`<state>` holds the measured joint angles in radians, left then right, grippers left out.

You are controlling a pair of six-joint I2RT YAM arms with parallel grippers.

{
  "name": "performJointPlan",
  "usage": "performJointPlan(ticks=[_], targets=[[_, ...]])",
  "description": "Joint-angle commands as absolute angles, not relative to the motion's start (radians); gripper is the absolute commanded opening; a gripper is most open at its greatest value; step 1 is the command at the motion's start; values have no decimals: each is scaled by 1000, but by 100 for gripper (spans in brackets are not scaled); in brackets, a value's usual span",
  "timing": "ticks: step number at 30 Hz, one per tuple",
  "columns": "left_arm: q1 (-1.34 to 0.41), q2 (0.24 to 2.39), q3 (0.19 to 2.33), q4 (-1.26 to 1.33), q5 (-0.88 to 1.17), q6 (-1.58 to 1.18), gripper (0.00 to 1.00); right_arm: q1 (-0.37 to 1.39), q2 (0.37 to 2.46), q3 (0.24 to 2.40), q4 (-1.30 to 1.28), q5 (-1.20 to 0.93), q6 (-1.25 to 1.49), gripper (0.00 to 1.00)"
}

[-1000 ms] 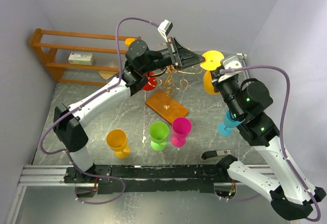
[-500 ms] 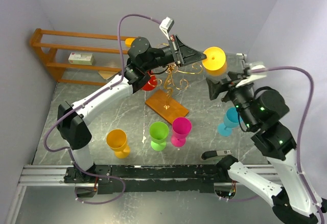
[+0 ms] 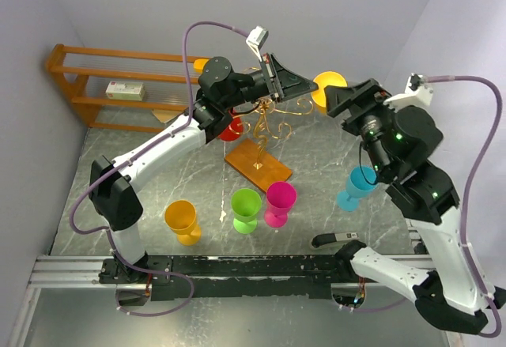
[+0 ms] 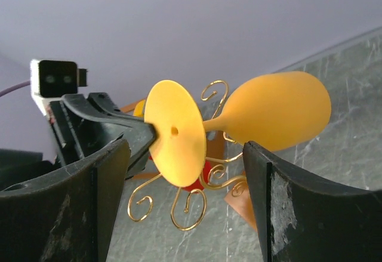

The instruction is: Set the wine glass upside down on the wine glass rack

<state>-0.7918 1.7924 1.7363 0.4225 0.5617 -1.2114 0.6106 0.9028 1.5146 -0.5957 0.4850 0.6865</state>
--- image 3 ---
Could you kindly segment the red wine glass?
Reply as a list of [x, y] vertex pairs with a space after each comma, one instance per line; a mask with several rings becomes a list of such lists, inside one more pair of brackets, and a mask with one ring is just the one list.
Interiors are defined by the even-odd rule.
[[244, 132], [244, 126], [240, 118], [234, 120], [227, 126], [227, 128], [218, 136], [222, 141], [235, 141]]

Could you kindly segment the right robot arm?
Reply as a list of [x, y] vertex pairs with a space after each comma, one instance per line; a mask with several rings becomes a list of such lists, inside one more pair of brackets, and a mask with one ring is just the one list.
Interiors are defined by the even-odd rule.
[[349, 112], [342, 129], [361, 139], [377, 181], [386, 185], [434, 265], [415, 269], [353, 240], [336, 253], [335, 271], [343, 281], [363, 277], [397, 292], [439, 330], [483, 336], [488, 315], [504, 305], [505, 291], [488, 280], [467, 239], [469, 193], [459, 194], [429, 159], [443, 139], [428, 113], [432, 85], [441, 82], [444, 77], [412, 74], [397, 95], [373, 79], [324, 89], [327, 114]]

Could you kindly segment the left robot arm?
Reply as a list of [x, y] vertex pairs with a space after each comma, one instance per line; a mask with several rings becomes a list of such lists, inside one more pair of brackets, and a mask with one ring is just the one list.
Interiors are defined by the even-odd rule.
[[261, 57], [259, 70], [249, 74], [237, 73], [225, 57], [210, 58], [198, 85], [193, 106], [164, 131], [113, 161], [101, 157], [92, 164], [90, 181], [95, 188], [89, 199], [110, 228], [115, 252], [123, 258], [119, 273], [130, 283], [143, 280], [148, 272], [148, 255], [138, 231], [143, 213], [138, 192], [158, 171], [217, 138], [232, 122], [234, 107], [262, 98], [285, 102], [318, 88], [269, 53]]

